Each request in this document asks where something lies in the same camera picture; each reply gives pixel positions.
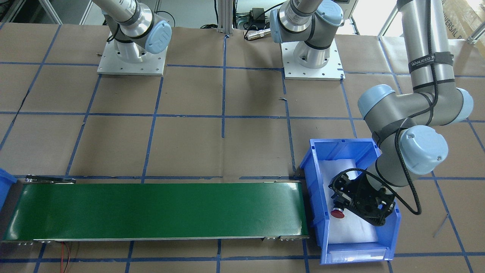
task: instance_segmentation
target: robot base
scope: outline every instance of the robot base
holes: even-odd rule
[[[97,71],[107,75],[145,75],[163,76],[167,49],[158,54],[147,52],[146,59],[141,63],[127,63],[117,56],[114,42],[106,43]]]
[[[299,42],[288,42],[281,44],[281,56],[285,68],[285,79],[290,80],[321,80],[339,81],[345,79],[342,62],[335,40],[330,46],[330,58],[328,63],[319,69],[306,68],[300,65],[293,57],[293,51]]]

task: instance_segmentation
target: metal frame leg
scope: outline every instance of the metal frame leg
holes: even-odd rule
[[[485,34],[485,22],[482,24],[468,37],[467,43],[474,45],[478,42],[480,37]]]
[[[217,10],[219,12],[218,32],[232,35],[232,9],[232,0],[217,1]]]
[[[394,21],[394,18],[396,18],[397,15],[397,5],[394,6],[394,8],[391,11],[391,14],[389,14],[389,17],[386,19],[386,22],[382,26],[381,30],[379,31],[379,34],[377,36],[384,36],[386,32],[388,31],[389,27],[392,24],[392,21]]]
[[[59,18],[59,15],[57,15],[56,11],[54,10],[54,7],[52,6],[49,0],[39,0],[39,3],[44,8],[47,15],[54,23],[62,25],[62,21]]]

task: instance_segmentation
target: conveyor belt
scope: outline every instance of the conveyor belt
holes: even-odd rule
[[[4,240],[307,236],[300,183],[27,184]]]

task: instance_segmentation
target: brown tile floor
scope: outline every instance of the brown tile floor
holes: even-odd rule
[[[106,27],[3,25],[0,167],[21,176],[83,176],[79,183],[293,178],[295,171],[301,175],[298,165],[310,138],[370,137],[357,108],[366,89],[388,84],[412,92],[402,38],[338,36],[347,72],[341,84],[283,80],[280,49],[270,39],[247,42],[235,31],[224,40],[215,30],[175,28],[161,82],[99,78],[96,52],[107,34]],[[83,43],[88,37],[93,42]],[[73,40],[78,48],[69,46]],[[416,183],[423,214],[411,215],[401,206],[392,262],[321,266],[314,235],[305,243],[74,242],[68,243],[74,260],[67,272],[483,272],[485,61],[464,42],[450,43],[457,85],[472,94],[475,109],[470,122],[437,128],[449,156],[434,172],[436,181],[428,175]],[[402,193],[407,200],[408,190]],[[447,212],[450,221],[433,237]],[[4,243],[0,273],[57,271],[60,252],[55,242]]]

